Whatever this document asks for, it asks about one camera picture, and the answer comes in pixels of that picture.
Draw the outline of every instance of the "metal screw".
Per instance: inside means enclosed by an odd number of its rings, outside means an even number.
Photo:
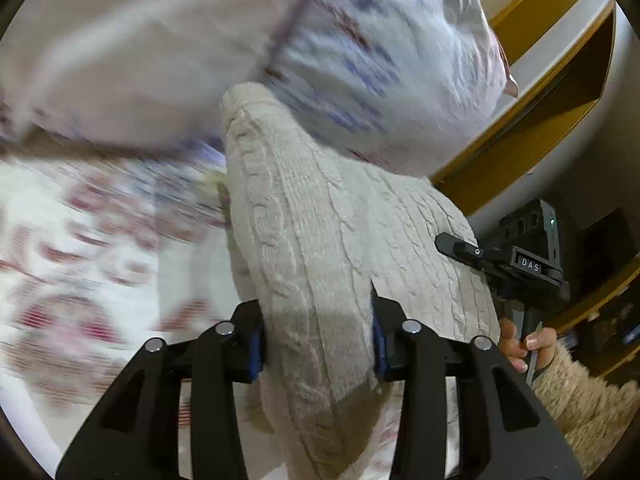
[[[492,343],[488,337],[481,335],[474,339],[474,345],[480,350],[488,350],[491,348]]]
[[[230,321],[221,321],[216,325],[216,332],[220,335],[232,335],[235,329],[235,325]]]
[[[161,349],[163,346],[164,341],[162,341],[162,339],[160,339],[159,337],[152,337],[145,343],[145,350],[147,352],[154,353]]]
[[[402,330],[409,334],[417,334],[422,330],[422,325],[420,321],[416,321],[415,319],[407,319],[402,322]]]

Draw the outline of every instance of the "finger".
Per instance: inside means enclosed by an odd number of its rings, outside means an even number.
[[[553,361],[555,354],[556,354],[555,345],[538,350],[538,360],[536,361],[536,370],[542,370],[542,368],[544,368],[551,361]]]
[[[545,327],[537,332],[532,332],[524,338],[525,346],[529,350],[553,348],[556,346],[558,334],[553,328]]]
[[[501,339],[498,343],[498,349],[500,352],[510,358],[523,358],[527,355],[526,349],[524,349],[517,339]]]
[[[516,371],[520,372],[521,374],[527,371],[527,364],[522,359],[509,358],[509,361],[516,369]]]
[[[513,321],[503,317],[500,320],[500,337],[512,339],[516,337],[516,325]]]

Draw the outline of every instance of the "beige knit fabric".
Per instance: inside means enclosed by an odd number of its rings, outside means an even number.
[[[265,317],[263,406],[289,477],[357,478],[399,399],[372,373],[370,280],[442,336],[497,340],[483,277],[433,243],[473,233],[427,179],[318,146],[263,86],[229,90],[223,115],[234,235]]]
[[[533,390],[558,423],[586,477],[609,455],[640,406],[635,382],[619,388],[589,377],[562,346]]]

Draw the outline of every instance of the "pillow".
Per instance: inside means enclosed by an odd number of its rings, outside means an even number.
[[[429,176],[484,131],[507,76],[479,0],[311,0],[267,83],[315,139]]]
[[[506,75],[479,0],[27,0],[0,41],[0,131],[173,149],[257,79],[316,139],[431,174]]]
[[[442,336],[497,341],[483,276],[434,246],[438,232],[473,233],[428,179],[319,145],[263,86],[232,88],[222,109],[234,236],[266,328],[264,410],[291,479],[356,479],[399,407],[372,370],[370,282]]]
[[[26,0],[0,41],[0,130],[171,148],[212,135],[296,0]]]

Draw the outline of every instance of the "bed sheet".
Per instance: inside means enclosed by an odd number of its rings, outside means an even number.
[[[221,153],[154,160],[38,137],[0,160],[0,405],[53,477],[100,394],[146,339],[198,336],[256,297],[233,238]],[[251,479],[286,480],[259,384],[236,385]],[[401,399],[364,479],[390,471]],[[189,385],[180,474],[191,477]]]

